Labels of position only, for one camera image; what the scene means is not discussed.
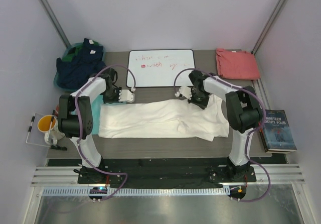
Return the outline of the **white printed t-shirt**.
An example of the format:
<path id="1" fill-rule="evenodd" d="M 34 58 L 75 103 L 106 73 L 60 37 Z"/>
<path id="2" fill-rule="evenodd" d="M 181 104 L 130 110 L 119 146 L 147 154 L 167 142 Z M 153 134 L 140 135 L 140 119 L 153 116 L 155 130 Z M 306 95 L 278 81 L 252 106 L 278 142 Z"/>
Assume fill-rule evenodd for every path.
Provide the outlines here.
<path id="1" fill-rule="evenodd" d="M 98 135 L 102 138 L 226 138 L 229 124 L 222 100 L 211 95 L 201 109 L 187 100 L 171 99 L 152 103 L 103 105 Z"/>

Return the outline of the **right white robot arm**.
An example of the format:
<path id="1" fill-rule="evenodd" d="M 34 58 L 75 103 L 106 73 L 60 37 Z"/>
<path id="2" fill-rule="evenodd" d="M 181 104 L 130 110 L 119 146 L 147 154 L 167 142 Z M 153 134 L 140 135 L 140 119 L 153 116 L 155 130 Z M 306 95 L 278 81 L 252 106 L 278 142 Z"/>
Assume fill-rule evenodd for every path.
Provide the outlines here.
<path id="1" fill-rule="evenodd" d="M 210 96 L 215 95 L 226 104 L 227 121 L 233 129 L 232 149 L 228 157 L 230 166 L 226 174 L 230 180 L 238 181 L 245 174 L 243 166 L 249 163 L 248 150 L 253 133 L 264 122 L 264 104 L 251 86 L 237 86 L 199 70 L 193 70 L 189 79 L 192 83 L 189 103 L 205 109 Z"/>

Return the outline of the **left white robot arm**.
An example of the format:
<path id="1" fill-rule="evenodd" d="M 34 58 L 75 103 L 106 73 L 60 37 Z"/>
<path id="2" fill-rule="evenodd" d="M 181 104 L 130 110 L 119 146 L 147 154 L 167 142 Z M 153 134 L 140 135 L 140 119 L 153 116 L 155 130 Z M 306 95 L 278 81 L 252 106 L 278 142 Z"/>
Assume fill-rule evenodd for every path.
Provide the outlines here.
<path id="1" fill-rule="evenodd" d="M 82 167 L 90 168 L 89 177 L 102 183 L 107 171 L 102 167 L 103 158 L 93 137 L 92 103 L 102 96 L 103 103 L 123 103 L 121 87 L 115 85 L 118 73 L 113 66 L 105 67 L 89 77 L 79 89 L 59 98 L 58 129 L 75 145 L 82 159 Z"/>

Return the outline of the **teal cutting board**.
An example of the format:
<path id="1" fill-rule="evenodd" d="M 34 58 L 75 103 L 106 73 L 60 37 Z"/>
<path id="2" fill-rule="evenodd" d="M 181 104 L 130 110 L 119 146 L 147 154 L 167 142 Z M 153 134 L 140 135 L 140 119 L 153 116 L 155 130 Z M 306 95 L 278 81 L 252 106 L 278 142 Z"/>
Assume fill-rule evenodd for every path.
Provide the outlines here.
<path id="1" fill-rule="evenodd" d="M 82 127 L 82 139 L 85 139 L 87 135 L 97 135 L 99 131 L 100 123 L 100 108 L 103 104 L 103 98 L 101 95 L 95 98 L 93 102 L 90 102 L 88 96 L 80 96 L 77 98 L 77 106 L 74 115 L 77 115 L 81 120 Z"/>

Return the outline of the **folded pink t-shirt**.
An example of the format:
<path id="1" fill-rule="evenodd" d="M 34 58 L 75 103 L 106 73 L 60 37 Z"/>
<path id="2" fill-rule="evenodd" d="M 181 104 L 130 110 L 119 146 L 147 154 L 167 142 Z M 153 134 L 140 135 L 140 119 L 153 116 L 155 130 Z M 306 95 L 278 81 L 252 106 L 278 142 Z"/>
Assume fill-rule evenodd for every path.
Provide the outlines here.
<path id="1" fill-rule="evenodd" d="M 254 55 L 246 51 L 216 49 L 217 72 L 221 78 L 258 80 L 260 73 Z"/>

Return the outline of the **white dry-erase board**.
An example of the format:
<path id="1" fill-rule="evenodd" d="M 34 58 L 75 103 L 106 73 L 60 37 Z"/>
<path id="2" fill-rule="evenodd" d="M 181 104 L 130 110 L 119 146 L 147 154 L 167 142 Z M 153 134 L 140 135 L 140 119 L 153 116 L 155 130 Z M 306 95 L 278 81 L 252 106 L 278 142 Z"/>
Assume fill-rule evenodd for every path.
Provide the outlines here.
<path id="1" fill-rule="evenodd" d="M 178 50 L 132 50 L 129 53 L 126 86 L 191 86 L 188 75 L 195 68 L 194 52 Z"/>

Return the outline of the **green t-shirt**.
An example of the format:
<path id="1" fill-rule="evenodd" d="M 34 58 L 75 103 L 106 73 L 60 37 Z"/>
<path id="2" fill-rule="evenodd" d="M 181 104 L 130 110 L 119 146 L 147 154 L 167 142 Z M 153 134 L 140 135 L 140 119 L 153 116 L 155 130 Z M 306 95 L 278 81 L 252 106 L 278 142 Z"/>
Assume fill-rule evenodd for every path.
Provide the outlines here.
<path id="1" fill-rule="evenodd" d="M 67 51 L 67 54 L 62 58 L 63 62 L 71 62 L 82 50 L 83 44 L 76 45 Z"/>

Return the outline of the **white mug orange inside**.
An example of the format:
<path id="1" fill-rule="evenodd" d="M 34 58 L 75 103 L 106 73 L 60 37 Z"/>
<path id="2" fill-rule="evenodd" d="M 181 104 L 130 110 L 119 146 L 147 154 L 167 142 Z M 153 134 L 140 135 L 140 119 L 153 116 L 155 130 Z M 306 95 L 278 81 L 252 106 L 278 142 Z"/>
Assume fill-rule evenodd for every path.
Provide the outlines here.
<path id="1" fill-rule="evenodd" d="M 38 121 L 38 130 L 44 134 L 45 143 L 57 145 L 58 141 L 65 137 L 65 134 L 58 129 L 58 120 L 52 115 L 43 116 Z"/>

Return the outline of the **black marker pen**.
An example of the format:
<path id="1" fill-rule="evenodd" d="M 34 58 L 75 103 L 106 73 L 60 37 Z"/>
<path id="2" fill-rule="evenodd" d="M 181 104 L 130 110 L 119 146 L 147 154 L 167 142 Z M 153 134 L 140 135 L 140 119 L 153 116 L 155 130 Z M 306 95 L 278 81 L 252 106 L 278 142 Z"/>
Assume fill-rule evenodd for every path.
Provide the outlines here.
<path id="1" fill-rule="evenodd" d="M 58 146 L 58 145 L 51 145 L 50 148 L 53 149 L 53 150 L 61 150 L 61 151 L 67 151 L 68 150 L 67 147 L 61 147 L 61 146 Z"/>

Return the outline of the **clear acrylic sheet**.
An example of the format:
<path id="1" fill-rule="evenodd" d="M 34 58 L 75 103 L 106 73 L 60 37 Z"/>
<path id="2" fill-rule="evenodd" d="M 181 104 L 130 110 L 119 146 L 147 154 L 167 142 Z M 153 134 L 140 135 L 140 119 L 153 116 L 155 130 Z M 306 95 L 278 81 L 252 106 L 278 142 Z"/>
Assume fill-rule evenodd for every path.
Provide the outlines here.
<path id="1" fill-rule="evenodd" d="M 28 128 L 26 143 L 35 146 L 47 147 L 56 146 L 58 141 L 54 141 L 53 138 L 49 137 L 49 144 L 46 142 L 45 134 L 38 130 L 38 121 L 45 115 L 34 113 L 31 118 L 31 122 Z"/>

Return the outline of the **Nineteen Eighty-Four book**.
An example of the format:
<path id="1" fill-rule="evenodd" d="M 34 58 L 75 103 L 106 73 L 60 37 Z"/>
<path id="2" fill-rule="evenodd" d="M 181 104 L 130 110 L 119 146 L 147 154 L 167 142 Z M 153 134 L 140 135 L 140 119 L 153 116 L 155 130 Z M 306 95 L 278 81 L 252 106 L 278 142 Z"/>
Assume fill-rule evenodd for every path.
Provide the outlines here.
<path id="1" fill-rule="evenodd" d="M 287 154 L 297 150 L 284 110 L 266 110 L 264 126 L 259 130 L 267 153 Z"/>

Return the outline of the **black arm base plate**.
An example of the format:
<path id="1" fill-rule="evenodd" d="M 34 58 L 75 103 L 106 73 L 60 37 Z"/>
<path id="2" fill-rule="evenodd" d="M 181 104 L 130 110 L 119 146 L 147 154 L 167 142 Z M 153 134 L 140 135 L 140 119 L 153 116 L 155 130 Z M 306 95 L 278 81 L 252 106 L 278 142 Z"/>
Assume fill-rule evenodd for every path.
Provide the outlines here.
<path id="1" fill-rule="evenodd" d="M 126 172 L 126 188 L 187 189 L 211 188 L 223 182 L 255 182 L 263 172 L 260 165 L 286 164 L 283 154 L 255 157 L 246 176 L 231 179 L 225 158 L 105 159 L 107 172 Z"/>

